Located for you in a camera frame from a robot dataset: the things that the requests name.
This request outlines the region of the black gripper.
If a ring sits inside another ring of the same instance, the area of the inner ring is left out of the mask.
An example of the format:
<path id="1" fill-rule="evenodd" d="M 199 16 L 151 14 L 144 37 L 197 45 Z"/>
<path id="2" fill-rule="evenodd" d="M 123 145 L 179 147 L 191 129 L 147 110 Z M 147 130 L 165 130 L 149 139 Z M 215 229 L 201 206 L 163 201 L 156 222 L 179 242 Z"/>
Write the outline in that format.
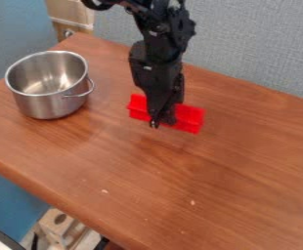
<path id="1" fill-rule="evenodd" d="M 129 51 L 135 85 L 147 95 L 151 127 L 176 123 L 175 107 L 184 102 L 181 59 L 196 23 L 185 0 L 124 0 L 143 39 Z"/>

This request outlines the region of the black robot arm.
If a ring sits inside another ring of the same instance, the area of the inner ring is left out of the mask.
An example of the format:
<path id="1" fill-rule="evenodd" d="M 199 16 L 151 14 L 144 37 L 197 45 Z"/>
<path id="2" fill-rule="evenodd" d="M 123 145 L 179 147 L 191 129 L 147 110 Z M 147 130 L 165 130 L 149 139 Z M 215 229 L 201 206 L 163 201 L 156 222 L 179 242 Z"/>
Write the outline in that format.
<path id="1" fill-rule="evenodd" d="M 147 97 L 153 128 L 176 124 L 175 106 L 184 101 L 183 54 L 196 35 L 185 0 L 81 0 L 87 8 L 107 11 L 121 6 L 133 17 L 143 39 L 129 50 L 135 85 Z"/>

